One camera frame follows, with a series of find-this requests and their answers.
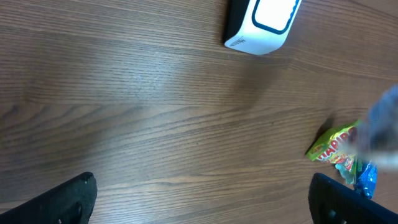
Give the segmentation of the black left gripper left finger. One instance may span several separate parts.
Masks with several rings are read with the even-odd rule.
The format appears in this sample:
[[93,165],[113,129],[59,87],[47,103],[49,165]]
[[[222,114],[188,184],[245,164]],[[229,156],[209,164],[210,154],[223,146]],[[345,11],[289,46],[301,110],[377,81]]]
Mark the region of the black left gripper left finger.
[[87,224],[96,198],[96,179],[84,172],[2,213],[1,224]]

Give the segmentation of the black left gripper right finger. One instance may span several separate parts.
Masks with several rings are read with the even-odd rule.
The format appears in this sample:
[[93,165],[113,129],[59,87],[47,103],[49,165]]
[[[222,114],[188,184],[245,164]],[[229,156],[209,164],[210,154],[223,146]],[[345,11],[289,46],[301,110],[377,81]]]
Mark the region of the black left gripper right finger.
[[308,204],[314,224],[397,224],[397,214],[328,176],[313,175]]

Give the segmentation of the blue cookie pack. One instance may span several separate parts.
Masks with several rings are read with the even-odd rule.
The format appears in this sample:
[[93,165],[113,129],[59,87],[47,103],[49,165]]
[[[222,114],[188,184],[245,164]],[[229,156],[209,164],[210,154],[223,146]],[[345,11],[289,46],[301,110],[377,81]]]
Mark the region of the blue cookie pack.
[[356,179],[354,183],[354,191],[372,199],[377,184],[378,169],[371,161],[358,160],[356,166]]

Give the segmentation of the green yellow candy bag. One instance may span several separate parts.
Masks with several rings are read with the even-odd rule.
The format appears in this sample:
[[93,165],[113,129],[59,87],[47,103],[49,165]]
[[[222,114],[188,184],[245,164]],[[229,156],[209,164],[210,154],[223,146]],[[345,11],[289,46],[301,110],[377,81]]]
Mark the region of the green yellow candy bag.
[[330,128],[322,134],[310,147],[306,156],[311,160],[329,164],[342,165],[349,173],[355,174],[356,156],[344,152],[341,146],[346,143],[356,130],[359,121],[345,124],[336,128]]

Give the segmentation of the pale green wipes packet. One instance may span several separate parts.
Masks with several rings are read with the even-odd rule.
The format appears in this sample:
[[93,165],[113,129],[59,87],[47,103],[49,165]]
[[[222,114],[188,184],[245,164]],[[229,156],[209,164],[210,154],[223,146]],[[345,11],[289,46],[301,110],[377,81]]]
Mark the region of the pale green wipes packet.
[[362,161],[358,159],[348,159],[343,163],[335,164],[335,168],[339,171],[346,184],[354,185],[357,175],[362,171]]

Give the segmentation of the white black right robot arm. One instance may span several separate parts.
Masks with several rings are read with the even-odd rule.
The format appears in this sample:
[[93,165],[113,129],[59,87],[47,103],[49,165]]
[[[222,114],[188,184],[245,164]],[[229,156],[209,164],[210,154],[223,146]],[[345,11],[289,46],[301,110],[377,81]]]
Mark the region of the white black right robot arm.
[[387,170],[397,169],[397,85],[392,86],[359,121],[340,150]]

